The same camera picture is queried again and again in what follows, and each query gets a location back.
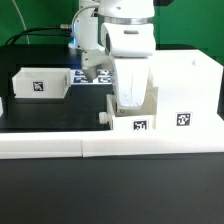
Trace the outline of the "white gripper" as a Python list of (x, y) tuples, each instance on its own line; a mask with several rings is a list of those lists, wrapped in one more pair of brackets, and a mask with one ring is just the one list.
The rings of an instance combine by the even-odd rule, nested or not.
[(148, 58), (115, 58), (113, 60), (115, 96), (122, 110), (142, 107), (149, 74)]

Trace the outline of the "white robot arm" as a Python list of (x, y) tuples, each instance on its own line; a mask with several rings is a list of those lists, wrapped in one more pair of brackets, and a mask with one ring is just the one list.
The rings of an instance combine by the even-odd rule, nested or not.
[(78, 0), (70, 47), (81, 52), (81, 69), (87, 79), (95, 79), (100, 68), (113, 73), (115, 99), (122, 110), (143, 105), (156, 50), (155, 9), (173, 1)]

